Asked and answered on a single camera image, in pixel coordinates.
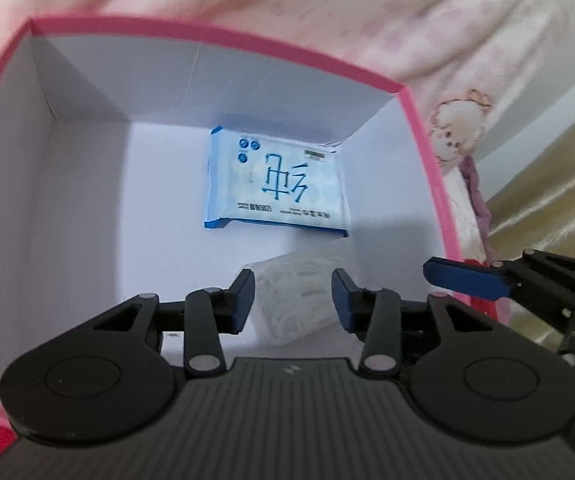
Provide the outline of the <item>white plastic pack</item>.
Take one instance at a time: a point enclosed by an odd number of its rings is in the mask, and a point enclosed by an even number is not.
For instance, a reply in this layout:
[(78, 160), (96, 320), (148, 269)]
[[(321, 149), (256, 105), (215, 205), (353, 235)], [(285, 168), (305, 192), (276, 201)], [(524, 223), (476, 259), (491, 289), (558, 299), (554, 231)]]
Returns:
[(332, 273), (357, 271), (348, 240), (252, 263), (255, 299), (245, 334), (252, 348), (292, 356), (353, 356), (360, 342), (342, 329), (332, 298)]

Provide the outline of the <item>blue tissue pack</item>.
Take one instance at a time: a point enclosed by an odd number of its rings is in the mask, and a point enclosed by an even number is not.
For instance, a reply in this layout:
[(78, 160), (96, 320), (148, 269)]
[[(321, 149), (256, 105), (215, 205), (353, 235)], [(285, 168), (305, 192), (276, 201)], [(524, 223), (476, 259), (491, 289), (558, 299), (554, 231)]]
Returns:
[(242, 221), (348, 234), (341, 166), (328, 148), (217, 127), (207, 183), (207, 229)]

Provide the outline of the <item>pink cardboard box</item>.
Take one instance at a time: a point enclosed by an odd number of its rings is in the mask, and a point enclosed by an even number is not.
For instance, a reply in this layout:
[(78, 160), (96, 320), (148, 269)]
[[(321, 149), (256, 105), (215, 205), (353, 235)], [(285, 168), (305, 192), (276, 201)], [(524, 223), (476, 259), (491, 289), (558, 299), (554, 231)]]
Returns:
[(461, 259), (411, 91), (337, 58), (207, 25), (36, 18), (0, 54), (0, 376), (141, 292), (178, 300), (331, 233), (204, 226), (214, 127), (334, 148), (358, 280), (410, 299)]

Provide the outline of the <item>striped beige curtain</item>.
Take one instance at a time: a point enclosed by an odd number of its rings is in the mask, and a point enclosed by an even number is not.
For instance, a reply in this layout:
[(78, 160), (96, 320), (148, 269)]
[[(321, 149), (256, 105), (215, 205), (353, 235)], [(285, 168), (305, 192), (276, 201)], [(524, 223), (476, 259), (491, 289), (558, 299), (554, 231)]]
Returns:
[(488, 202), (489, 242), (515, 259), (527, 248), (575, 258), (575, 125)]

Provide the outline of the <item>pink cartoon blanket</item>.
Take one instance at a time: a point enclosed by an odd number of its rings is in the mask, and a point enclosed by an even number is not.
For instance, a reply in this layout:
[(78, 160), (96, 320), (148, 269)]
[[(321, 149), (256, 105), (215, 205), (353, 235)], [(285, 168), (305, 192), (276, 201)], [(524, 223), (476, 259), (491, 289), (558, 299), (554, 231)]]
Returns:
[(322, 52), (407, 84), (445, 168), (534, 88), (575, 77), (575, 0), (0, 0), (0, 51), (28, 18), (196, 21)]

